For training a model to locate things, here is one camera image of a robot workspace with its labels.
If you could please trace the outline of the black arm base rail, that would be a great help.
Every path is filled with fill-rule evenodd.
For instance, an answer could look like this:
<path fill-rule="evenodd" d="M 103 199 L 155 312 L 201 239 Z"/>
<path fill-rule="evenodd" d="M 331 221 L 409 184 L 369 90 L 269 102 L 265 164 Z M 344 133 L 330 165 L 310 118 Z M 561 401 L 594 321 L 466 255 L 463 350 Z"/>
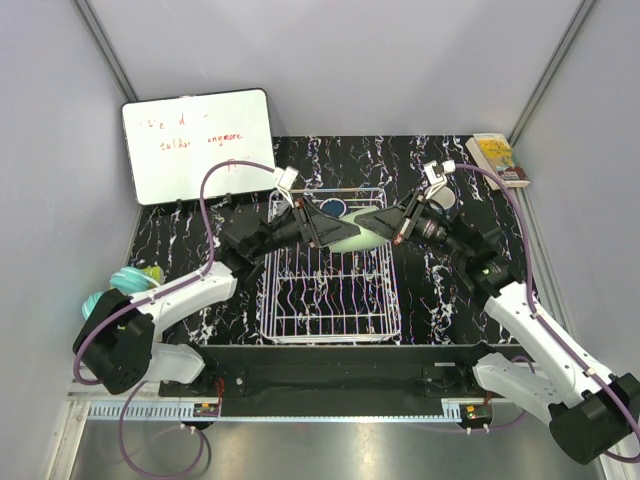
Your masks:
<path fill-rule="evenodd" d="M 413 417 L 485 397 L 476 346 L 208 346 L 225 419 Z"/>

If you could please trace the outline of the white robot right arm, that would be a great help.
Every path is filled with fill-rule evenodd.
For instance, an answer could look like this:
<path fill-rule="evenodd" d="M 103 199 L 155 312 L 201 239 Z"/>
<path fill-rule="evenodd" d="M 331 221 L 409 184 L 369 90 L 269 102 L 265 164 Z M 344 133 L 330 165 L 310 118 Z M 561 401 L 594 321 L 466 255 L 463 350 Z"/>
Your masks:
<path fill-rule="evenodd" d="M 485 390 L 510 400 L 545 424 L 568 457 L 586 465 L 639 433 L 639 381 L 597 361 L 534 300 L 523 274 L 499 252 L 500 230 L 482 226 L 482 210 L 481 203 L 469 202 L 448 215 L 414 193 L 355 222 L 396 245 L 426 245 L 450 256 L 462 291 L 541 370 L 515 367 L 483 346 L 454 371 L 455 387 L 470 397 Z"/>

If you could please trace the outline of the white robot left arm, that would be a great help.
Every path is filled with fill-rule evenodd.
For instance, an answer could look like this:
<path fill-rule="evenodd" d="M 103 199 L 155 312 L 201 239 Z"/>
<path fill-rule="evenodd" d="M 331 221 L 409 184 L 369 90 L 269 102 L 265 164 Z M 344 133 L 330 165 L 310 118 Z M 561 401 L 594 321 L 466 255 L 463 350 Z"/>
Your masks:
<path fill-rule="evenodd" d="M 220 246 L 207 263 L 182 277 L 136 294 L 103 293 L 72 350 L 74 365 L 110 394 L 123 394 L 142 382 L 182 384 L 196 396 L 215 386 L 217 363 L 189 344 L 167 344 L 158 336 L 191 314 L 234 296 L 259 277 L 266 255 L 283 247 L 324 248 L 358 235 L 359 228 L 299 198 L 271 221 L 254 210 L 235 213 L 220 233 Z"/>

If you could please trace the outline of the pale green cup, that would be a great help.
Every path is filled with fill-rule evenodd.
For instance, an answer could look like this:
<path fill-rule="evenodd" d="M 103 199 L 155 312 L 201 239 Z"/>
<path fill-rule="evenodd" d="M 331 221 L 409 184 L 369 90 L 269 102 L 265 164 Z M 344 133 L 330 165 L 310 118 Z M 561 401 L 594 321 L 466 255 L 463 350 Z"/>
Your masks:
<path fill-rule="evenodd" d="M 351 252 L 373 250 L 384 246 L 388 240 L 377 233 L 360 226 L 355 222 L 356 216 L 353 214 L 346 215 L 343 220 L 356 226 L 359 233 L 352 237 L 340 240 L 329 246 L 329 251 L 334 254 L 346 254 Z"/>

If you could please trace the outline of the clear glass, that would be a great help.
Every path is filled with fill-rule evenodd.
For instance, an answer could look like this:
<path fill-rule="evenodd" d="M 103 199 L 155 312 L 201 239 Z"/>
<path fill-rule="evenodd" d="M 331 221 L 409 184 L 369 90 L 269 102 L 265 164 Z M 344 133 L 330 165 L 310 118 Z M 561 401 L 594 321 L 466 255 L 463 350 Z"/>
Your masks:
<path fill-rule="evenodd" d="M 445 211 L 452 209 L 457 201 L 455 193 L 449 187 L 439 189 L 432 197 L 432 200 Z"/>

